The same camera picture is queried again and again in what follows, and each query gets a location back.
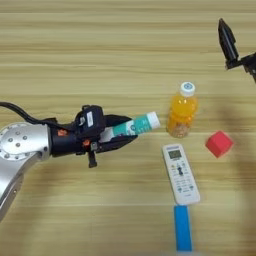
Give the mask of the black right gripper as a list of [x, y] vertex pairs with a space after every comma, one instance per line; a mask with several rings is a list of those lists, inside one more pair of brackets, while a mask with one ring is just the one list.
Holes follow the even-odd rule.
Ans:
[[245, 72], [249, 73], [256, 82], [256, 52], [239, 59], [233, 32], [222, 18], [219, 19], [218, 34], [219, 43], [226, 58], [226, 68], [233, 69], [243, 66]]

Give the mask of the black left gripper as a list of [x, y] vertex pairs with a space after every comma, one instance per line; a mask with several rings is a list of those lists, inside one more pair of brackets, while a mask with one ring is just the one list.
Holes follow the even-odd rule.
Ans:
[[[122, 123], [131, 121], [130, 117], [121, 115], [105, 115], [104, 118], [107, 127], [115, 127]], [[53, 157], [60, 157], [70, 154], [88, 154], [89, 167], [96, 167], [97, 162], [94, 150], [92, 149], [92, 144], [97, 143], [99, 141], [100, 132], [101, 130], [99, 128], [78, 128], [75, 131], [51, 128], [51, 155]], [[125, 145], [131, 143], [136, 138], [137, 135], [114, 137], [108, 142], [100, 142], [98, 144], [96, 152], [104, 153], [118, 150], [124, 147]]]

